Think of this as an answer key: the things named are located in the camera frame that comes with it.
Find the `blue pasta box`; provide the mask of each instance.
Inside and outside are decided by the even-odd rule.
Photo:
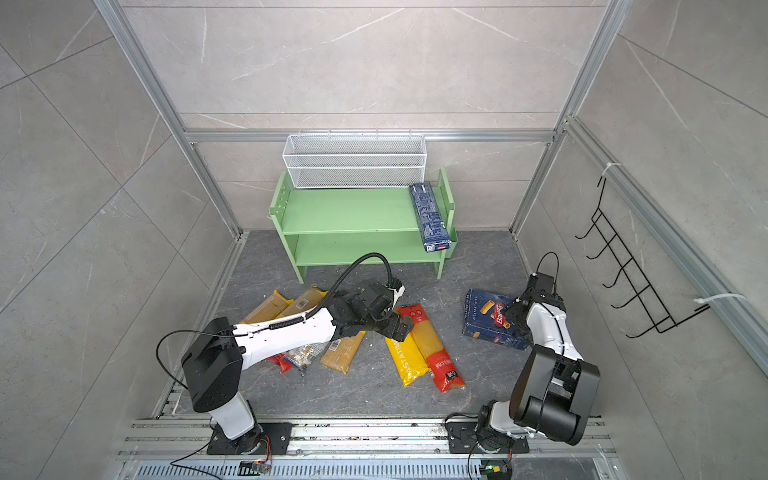
[[[519,330],[502,315],[511,302],[508,296],[469,290],[464,303],[464,335],[525,350],[528,341],[516,336]]]
[[[424,242],[424,251],[437,252],[451,247],[451,237],[445,228],[437,208],[435,194],[429,182],[413,184],[409,187],[416,221]]]

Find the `pasta box label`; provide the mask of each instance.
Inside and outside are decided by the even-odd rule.
[[[528,341],[502,315],[513,300],[484,290],[469,290],[464,305],[464,335],[524,350]]]

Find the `gray stone floor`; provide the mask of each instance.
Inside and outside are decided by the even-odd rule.
[[[285,375],[260,362],[242,373],[240,389],[257,415],[444,415],[477,412],[489,400],[507,399],[528,351],[462,335],[464,297],[470,288],[514,296],[525,288],[526,274],[507,232],[459,232],[453,257],[442,280],[429,264],[392,265],[406,286],[401,305],[420,302],[453,358],[465,389],[440,393],[429,376],[404,388],[383,337],[368,333],[349,373],[344,376],[317,359],[301,376]],[[265,296],[279,290],[295,298],[308,286],[329,288],[342,266],[310,267],[305,285],[296,281],[283,245],[273,231],[251,232],[240,255],[218,314],[238,323]],[[351,288],[366,278],[386,278],[382,265],[358,267],[342,285]],[[191,411],[188,396],[177,413]]]

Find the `gray marble wall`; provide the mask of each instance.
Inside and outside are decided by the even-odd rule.
[[[633,4],[579,117],[768,319],[768,2]]]
[[[123,0],[189,128],[552,128],[603,0]],[[542,144],[430,144],[463,229],[506,229]],[[279,144],[202,144],[241,225]]]
[[[232,239],[90,0],[0,5],[0,170],[0,478],[100,478]]]
[[[764,317],[766,8],[757,0],[636,1],[579,112]],[[631,297],[629,285],[621,277],[604,288],[616,263],[608,255],[586,259],[603,245],[594,232],[574,237],[590,225],[599,176],[566,143],[520,241],[529,262],[547,250],[560,254],[558,284],[575,339],[610,332],[599,342],[586,339],[591,348],[582,353],[604,374],[608,428],[630,477],[764,477],[768,379],[728,328],[705,312],[664,334],[625,336],[650,325],[641,305],[610,307]],[[692,313],[698,293],[610,187],[603,206],[670,312],[678,319]],[[612,362],[623,362],[630,379],[617,376]],[[643,405],[627,407],[638,394]]]

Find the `black cable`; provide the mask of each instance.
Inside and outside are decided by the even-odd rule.
[[[469,475],[469,480],[474,480],[472,478],[472,470],[469,469],[469,460],[472,458],[472,453],[475,451],[475,449],[478,447],[478,445],[480,445],[480,442],[488,440],[489,438],[491,438],[491,437],[483,437],[481,439],[478,439],[478,441],[475,442],[475,444],[472,446],[472,448],[469,449],[469,455],[467,455],[467,475]]]
[[[557,266],[554,269],[554,282],[552,283],[552,289],[554,290],[553,293],[558,292],[558,274],[560,273],[560,257],[555,252],[547,252],[543,256],[541,256],[541,259],[538,261],[538,265],[536,266],[536,273],[538,273],[538,269],[541,266],[541,262],[544,261],[544,258],[547,257],[549,254],[554,255],[554,259],[557,260]]]
[[[160,341],[157,342],[157,347],[155,347],[155,349],[154,349],[154,358],[157,359],[157,363],[160,364],[160,367],[163,369],[163,371],[169,377],[171,377],[176,383],[178,383],[179,385],[183,386],[187,390],[189,390],[190,388],[188,386],[186,386],[183,382],[181,382],[181,380],[176,378],[173,373],[169,372],[168,369],[165,368],[165,365],[163,365],[163,362],[160,360],[160,345],[163,342],[163,340],[165,340],[169,336],[173,335],[174,333],[184,333],[184,332],[187,332],[187,333],[199,333],[200,335],[215,336],[217,338],[222,338],[222,339],[232,339],[232,338],[236,338],[238,336],[248,336],[248,333],[242,333],[240,335],[218,335],[216,333],[208,333],[208,332],[201,332],[200,330],[188,330],[188,329],[174,330],[173,332],[166,333],[163,336],[163,338],[161,338]]]
[[[213,429],[214,429],[213,427],[211,427],[211,426],[210,426],[210,420],[208,420],[208,426],[210,427],[210,429],[211,429],[211,430],[213,430]],[[211,473],[211,472],[208,472],[208,471],[206,471],[206,470],[203,470],[202,468],[187,467],[186,465],[178,465],[178,464],[176,463],[176,462],[181,462],[182,460],[186,460],[187,458],[190,458],[192,455],[195,455],[195,454],[196,454],[196,453],[198,453],[200,450],[202,450],[202,449],[206,448],[208,445],[210,445],[210,440],[208,440],[208,441],[205,443],[205,445],[201,446],[200,448],[198,448],[198,449],[197,449],[197,450],[195,450],[194,452],[190,453],[189,455],[185,455],[185,456],[183,456],[183,457],[181,457],[181,458],[177,458],[176,460],[173,460],[173,461],[172,461],[170,464],[171,464],[171,465],[173,465],[174,467],[179,467],[179,468],[186,468],[187,470],[194,470],[195,472],[200,472],[200,473],[204,473],[204,474],[206,474],[206,475],[210,475],[211,477],[213,477],[213,478],[216,478],[217,480],[224,480],[224,479],[223,479],[223,478],[221,478],[219,475],[216,475],[215,473]]]
[[[558,332],[560,333],[560,339],[563,342],[563,350],[560,352],[560,361],[563,361],[563,358],[565,357],[565,338],[563,337],[563,331],[560,329],[560,323],[558,322],[558,318],[552,313],[552,311],[547,308],[546,305],[543,303],[540,303],[541,306],[544,307],[544,310],[547,310],[550,315],[552,315],[552,318],[554,319],[554,325],[558,328]],[[549,386],[552,384],[552,379],[554,379],[554,372],[558,369],[558,363],[555,363],[554,368],[552,369],[552,374],[549,376],[549,382],[547,382],[546,388],[544,388],[544,396],[541,399],[541,408],[538,410],[538,419],[536,420],[536,431],[534,432],[534,435],[538,433],[538,427],[541,425],[541,416],[544,414],[544,402],[547,400],[547,394],[549,393]]]
[[[311,309],[310,312],[306,314],[304,319],[309,319],[312,316],[314,316],[316,313],[318,313],[326,305],[326,303],[328,302],[328,299],[331,296],[333,296],[334,293],[336,293],[336,289],[339,288],[339,285],[341,285],[341,282],[344,281],[346,276],[349,275],[349,273],[352,272],[352,270],[354,270],[362,262],[373,257],[379,258],[382,261],[382,263],[384,263],[384,267],[386,268],[386,284],[387,284],[387,288],[389,288],[389,286],[392,285],[392,267],[389,266],[389,261],[387,261],[386,257],[384,257],[381,253],[377,253],[377,252],[366,253],[359,259],[352,262],[352,264],[349,265],[346,268],[346,270],[344,270],[344,272],[339,276],[339,278],[336,279],[336,282],[333,284],[333,286],[331,286],[330,290],[328,290],[328,293],[326,293],[323,299],[320,300],[320,303],[318,303],[315,308]]]

